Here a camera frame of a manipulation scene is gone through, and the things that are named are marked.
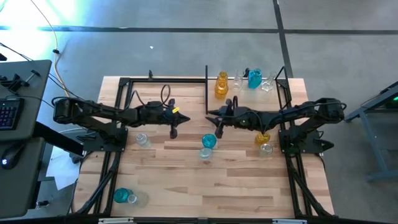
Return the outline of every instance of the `black keyboard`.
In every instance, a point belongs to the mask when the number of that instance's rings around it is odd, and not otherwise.
[[[24,107],[24,99],[0,99],[0,131],[15,130],[19,115]]]

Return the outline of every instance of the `gray floor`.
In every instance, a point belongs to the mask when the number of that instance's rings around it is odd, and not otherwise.
[[[277,28],[272,0],[36,2],[59,25]],[[285,29],[398,29],[398,1],[394,0],[279,0],[279,4]],[[34,59],[53,59],[53,34],[21,26],[44,26],[45,20],[31,6],[18,11],[17,7],[9,1],[0,12],[0,25],[15,27],[0,31],[0,41]],[[25,14],[25,19],[15,19],[18,13]],[[216,75],[221,69],[277,70],[284,63],[278,34],[57,35],[62,52],[60,74],[69,89],[91,100],[97,99],[104,75],[146,75],[148,69],[154,75],[202,75],[206,64],[210,75]],[[293,75],[305,79],[311,100],[335,97],[348,104],[349,113],[397,81],[397,35],[286,35],[286,39]],[[7,51],[2,53],[10,60],[20,60]],[[63,92],[48,83],[44,98],[50,101],[59,95]],[[55,124],[46,105],[40,109],[39,121],[57,131],[71,128]],[[365,179],[366,174],[377,171],[377,166],[361,122],[326,125],[322,130],[324,138],[335,143],[325,153],[335,213],[343,218],[398,223],[398,179],[372,183]],[[30,211],[25,217],[66,213],[70,191],[57,192],[55,185],[48,183],[40,198],[53,196],[53,206]]]

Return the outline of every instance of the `mouse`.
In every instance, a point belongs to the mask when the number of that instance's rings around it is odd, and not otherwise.
[[[4,151],[1,156],[1,167],[3,169],[14,168],[19,161],[21,152],[25,148],[25,141],[19,141]]]

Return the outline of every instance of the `wood grain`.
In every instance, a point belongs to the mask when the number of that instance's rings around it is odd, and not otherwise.
[[[99,102],[114,106],[120,77],[104,77]],[[304,81],[289,79],[292,104],[307,101]],[[177,127],[177,139],[169,138],[168,126],[147,125],[129,128],[126,150],[119,166],[116,188],[126,187],[149,196],[144,208],[113,203],[112,216],[127,217],[220,217],[220,218],[292,218],[289,181],[284,156],[280,153],[277,130],[269,131],[274,152],[259,157],[254,145],[256,132],[224,129],[213,157],[201,161],[198,151],[204,134],[215,127],[205,119],[204,84],[169,83],[171,98],[175,98],[180,112],[191,121]],[[135,83],[141,99],[160,100],[163,84]],[[224,105],[225,100],[214,97],[214,80],[208,86],[209,110]],[[239,93],[232,90],[228,97],[238,95],[239,105],[256,110],[277,111],[276,89],[266,93],[261,89]],[[131,107],[139,105],[136,97]],[[146,133],[152,142],[150,149],[140,148],[134,140],[138,133]],[[75,208],[90,197],[100,177],[103,153],[90,155],[81,167],[75,192]],[[309,188],[328,212],[333,213],[325,171],[319,158],[303,155]],[[104,191],[102,208],[108,189]],[[302,193],[298,190],[303,209]]]

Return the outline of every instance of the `white paper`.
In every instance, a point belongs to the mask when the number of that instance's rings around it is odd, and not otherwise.
[[[79,177],[80,163],[74,164],[69,152],[53,147],[46,177],[54,177],[58,190],[73,184]]]

